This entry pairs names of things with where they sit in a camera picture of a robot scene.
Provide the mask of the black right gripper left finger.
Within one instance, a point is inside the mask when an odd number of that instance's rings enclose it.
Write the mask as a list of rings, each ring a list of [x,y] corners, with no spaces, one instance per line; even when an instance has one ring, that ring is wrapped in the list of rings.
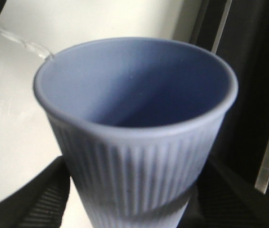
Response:
[[[0,202],[0,228],[58,228],[70,191],[63,157]]]

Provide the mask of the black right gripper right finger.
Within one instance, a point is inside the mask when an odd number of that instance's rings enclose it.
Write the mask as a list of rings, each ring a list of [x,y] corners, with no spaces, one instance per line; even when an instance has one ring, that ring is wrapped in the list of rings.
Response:
[[[216,159],[198,179],[198,201],[208,228],[269,228],[269,197]]]

